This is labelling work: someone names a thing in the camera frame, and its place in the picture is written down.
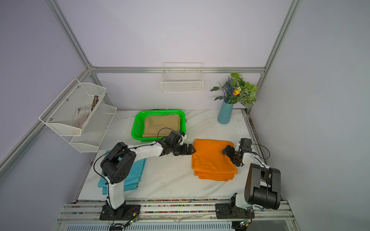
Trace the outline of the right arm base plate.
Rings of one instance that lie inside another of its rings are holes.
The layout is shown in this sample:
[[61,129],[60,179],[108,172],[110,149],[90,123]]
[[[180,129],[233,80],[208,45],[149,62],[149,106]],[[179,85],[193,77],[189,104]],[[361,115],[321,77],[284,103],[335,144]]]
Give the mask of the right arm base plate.
[[229,203],[218,203],[215,204],[215,211],[217,219],[228,219],[228,218],[238,218],[238,219],[253,219],[255,218],[253,208],[239,208],[236,206],[236,196],[234,193],[230,198]]

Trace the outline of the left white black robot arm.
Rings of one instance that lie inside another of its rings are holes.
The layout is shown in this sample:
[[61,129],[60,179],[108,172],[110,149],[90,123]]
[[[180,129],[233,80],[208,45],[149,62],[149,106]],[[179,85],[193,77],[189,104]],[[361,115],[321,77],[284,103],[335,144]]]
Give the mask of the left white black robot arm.
[[123,209],[125,204],[124,181],[133,164],[151,157],[190,156],[196,152],[192,144],[186,144],[184,132],[172,131],[168,136],[142,145],[117,143],[107,154],[101,155],[101,171],[93,167],[94,172],[103,179],[107,186],[106,208],[111,212]]

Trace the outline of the green plastic basket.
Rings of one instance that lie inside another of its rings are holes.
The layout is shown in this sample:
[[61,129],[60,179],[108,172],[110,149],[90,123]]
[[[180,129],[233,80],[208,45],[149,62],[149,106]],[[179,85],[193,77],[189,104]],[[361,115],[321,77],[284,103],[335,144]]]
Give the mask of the green plastic basket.
[[186,115],[182,110],[146,110],[139,112],[134,120],[131,135],[135,140],[142,142],[150,142],[156,139],[160,139],[161,136],[154,134],[154,137],[143,137],[145,131],[145,118],[149,116],[166,116],[166,115],[178,115],[180,118],[179,131],[186,132]]

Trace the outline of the tan pants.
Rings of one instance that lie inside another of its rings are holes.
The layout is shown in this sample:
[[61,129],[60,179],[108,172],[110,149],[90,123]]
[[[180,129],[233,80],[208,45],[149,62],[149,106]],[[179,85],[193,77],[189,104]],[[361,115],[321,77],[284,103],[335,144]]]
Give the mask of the tan pants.
[[172,131],[179,132],[181,119],[179,115],[148,116],[144,120],[143,138],[168,136]]

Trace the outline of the orange pants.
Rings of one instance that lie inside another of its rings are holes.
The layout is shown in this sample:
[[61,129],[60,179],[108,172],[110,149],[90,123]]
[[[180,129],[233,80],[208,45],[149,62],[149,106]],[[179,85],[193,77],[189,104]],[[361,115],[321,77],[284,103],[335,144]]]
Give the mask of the orange pants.
[[222,154],[227,146],[233,147],[230,141],[196,139],[192,155],[194,175],[201,180],[224,181],[234,179],[238,174],[236,166],[229,157]]

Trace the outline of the teal pants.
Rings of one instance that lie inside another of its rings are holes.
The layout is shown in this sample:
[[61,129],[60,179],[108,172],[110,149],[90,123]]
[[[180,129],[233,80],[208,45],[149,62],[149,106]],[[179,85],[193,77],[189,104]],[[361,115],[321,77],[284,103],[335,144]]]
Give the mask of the teal pants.
[[[134,162],[128,177],[124,180],[125,192],[138,189],[141,177],[144,172],[145,164],[146,159]],[[102,195],[108,194],[108,187],[106,186],[106,181],[103,178],[100,179],[97,187],[102,189]]]

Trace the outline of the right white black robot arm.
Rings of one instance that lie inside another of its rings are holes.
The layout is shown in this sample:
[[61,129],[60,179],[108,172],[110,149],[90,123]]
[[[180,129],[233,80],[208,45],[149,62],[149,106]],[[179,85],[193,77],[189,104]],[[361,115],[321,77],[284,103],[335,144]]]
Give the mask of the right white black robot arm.
[[237,167],[247,165],[249,170],[243,193],[235,193],[230,199],[230,205],[239,209],[277,210],[281,201],[281,172],[270,167],[266,159],[252,150],[252,146],[261,146],[251,139],[242,138],[236,148],[227,145],[222,154],[229,157]]

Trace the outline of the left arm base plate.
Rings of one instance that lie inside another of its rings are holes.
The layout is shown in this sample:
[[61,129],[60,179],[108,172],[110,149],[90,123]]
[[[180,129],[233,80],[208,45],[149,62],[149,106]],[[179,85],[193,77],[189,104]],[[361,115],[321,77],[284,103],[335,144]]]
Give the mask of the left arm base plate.
[[99,220],[133,220],[139,216],[140,209],[141,205],[127,205],[126,202],[117,209],[113,209],[108,200],[106,200],[100,213]]

